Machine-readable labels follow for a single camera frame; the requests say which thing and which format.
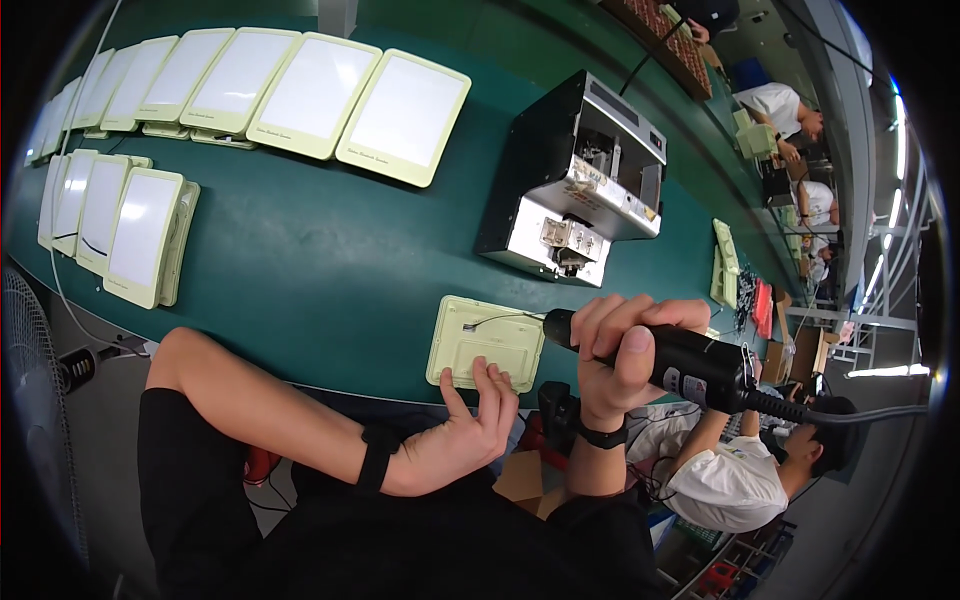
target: plastic component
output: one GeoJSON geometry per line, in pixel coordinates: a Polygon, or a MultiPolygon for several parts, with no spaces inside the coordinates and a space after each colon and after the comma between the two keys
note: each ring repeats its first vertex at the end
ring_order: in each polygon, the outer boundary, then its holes
{"type": "Polygon", "coordinates": [[[534,387],[544,339],[540,319],[515,308],[444,296],[433,331],[426,380],[440,385],[441,372],[450,367],[454,387],[474,390],[473,359],[486,356],[488,363],[496,363],[501,371],[510,373],[514,390],[529,392],[534,387]],[[479,324],[499,315],[516,316],[493,319],[471,331],[464,330],[464,325],[479,324]]]}

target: sticker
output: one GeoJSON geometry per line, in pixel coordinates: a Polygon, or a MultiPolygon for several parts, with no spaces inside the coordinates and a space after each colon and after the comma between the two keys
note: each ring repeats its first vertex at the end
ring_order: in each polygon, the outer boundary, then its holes
{"type": "Polygon", "coordinates": [[[663,372],[663,389],[670,394],[680,394],[680,372],[675,367],[663,372]]]}
{"type": "Polygon", "coordinates": [[[685,376],[684,393],[681,396],[701,406],[707,406],[707,382],[692,375],[685,376]]]}

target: white cable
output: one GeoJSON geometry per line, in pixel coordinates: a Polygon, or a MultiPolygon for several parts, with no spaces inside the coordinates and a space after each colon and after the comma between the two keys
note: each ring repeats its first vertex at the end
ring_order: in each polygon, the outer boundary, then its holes
{"type": "MultiPolygon", "coordinates": [[[[63,136],[63,143],[60,145],[60,152],[57,154],[57,156],[60,158],[60,162],[59,162],[58,165],[57,165],[57,168],[58,168],[58,169],[61,168],[62,162],[63,162],[63,157],[66,155],[67,143],[70,141],[70,131],[71,131],[71,129],[73,129],[73,118],[74,118],[74,116],[76,116],[76,114],[77,114],[77,109],[80,108],[80,97],[81,97],[81,94],[83,94],[83,92],[84,92],[84,86],[88,83],[88,78],[89,78],[89,75],[90,75],[90,69],[93,67],[93,62],[96,61],[97,56],[100,55],[100,50],[104,47],[104,39],[107,38],[107,32],[110,31],[110,26],[113,24],[113,17],[115,17],[116,14],[117,14],[117,11],[120,10],[120,4],[121,4],[122,2],[123,2],[123,0],[117,0],[116,5],[113,7],[113,12],[110,13],[110,19],[107,20],[107,26],[104,27],[104,32],[100,35],[100,41],[97,42],[97,49],[93,51],[93,58],[90,59],[90,62],[87,64],[86,70],[84,71],[84,77],[80,80],[80,87],[79,87],[79,88],[77,89],[77,91],[76,91],[77,103],[74,104],[73,110],[68,111],[68,114],[67,114],[67,116],[66,116],[66,122],[65,122],[65,123],[66,123],[66,125],[67,125],[67,130],[66,130],[66,133],[65,133],[64,136],[63,136]]],[[[56,194],[56,195],[55,195],[55,197],[54,197],[54,210],[51,210],[51,211],[50,211],[50,236],[51,236],[51,241],[53,241],[54,231],[56,230],[56,229],[55,229],[56,220],[55,220],[54,217],[55,217],[55,215],[56,215],[56,213],[57,213],[57,208],[59,207],[58,197],[60,196],[59,194],[57,194],[57,190],[55,190],[55,194],[56,194]]],[[[67,301],[66,296],[63,294],[63,287],[60,285],[60,275],[57,273],[57,256],[56,256],[55,253],[54,253],[53,244],[50,245],[50,268],[51,268],[51,269],[53,270],[53,272],[54,272],[54,282],[57,284],[57,293],[60,295],[60,299],[63,300],[63,307],[66,308],[66,312],[70,314],[70,317],[73,319],[73,323],[80,329],[80,331],[82,331],[82,332],[84,333],[84,335],[85,335],[86,337],[90,338],[91,340],[93,340],[93,341],[95,341],[95,342],[100,342],[101,344],[107,344],[108,346],[113,346],[113,347],[115,347],[115,348],[120,348],[122,351],[124,351],[124,352],[129,352],[129,353],[131,353],[133,356],[138,356],[138,357],[140,357],[140,358],[148,358],[148,359],[150,358],[150,354],[140,353],[140,352],[137,352],[137,351],[134,350],[134,349],[127,348],[126,346],[122,346],[122,345],[120,345],[120,344],[117,344],[116,342],[112,342],[112,341],[110,341],[110,340],[103,340],[103,339],[101,339],[101,338],[98,338],[97,336],[95,336],[95,335],[93,335],[92,333],[90,333],[89,331],[87,331],[87,330],[86,330],[86,327],[84,327],[84,326],[80,323],[80,320],[77,319],[77,315],[75,315],[74,312],[73,312],[73,308],[70,307],[70,302],[67,301]]]]}

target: black watch strap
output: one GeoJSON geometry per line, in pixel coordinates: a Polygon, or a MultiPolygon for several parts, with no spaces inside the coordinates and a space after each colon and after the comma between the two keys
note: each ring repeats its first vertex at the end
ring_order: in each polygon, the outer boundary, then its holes
{"type": "Polygon", "coordinates": [[[624,418],[620,428],[611,433],[587,429],[582,421],[578,421],[577,433],[580,434],[581,438],[587,440],[588,444],[595,445],[604,450],[610,450],[627,442],[627,419],[624,418]]]}
{"type": "Polygon", "coordinates": [[[360,467],[356,491],[361,495],[377,495],[387,476],[390,456],[400,449],[400,438],[382,423],[370,423],[364,427],[361,437],[367,443],[367,455],[360,467]]]}

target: black electric screwdriver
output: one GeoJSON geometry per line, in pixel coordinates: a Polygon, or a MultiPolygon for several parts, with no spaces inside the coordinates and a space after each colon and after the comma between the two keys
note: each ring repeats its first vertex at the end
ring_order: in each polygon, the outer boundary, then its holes
{"type": "MultiPolygon", "coordinates": [[[[573,311],[556,308],[543,319],[543,334],[554,344],[573,351],[570,345],[570,318],[573,311]]],[[[651,325],[656,354],[650,383],[685,400],[732,415],[752,409],[796,423],[841,424],[925,414],[925,406],[895,406],[852,415],[818,413],[804,404],[764,394],[747,372],[743,348],[712,340],[706,335],[675,325],[651,325]]],[[[616,350],[597,357],[614,367],[616,350]]]]}

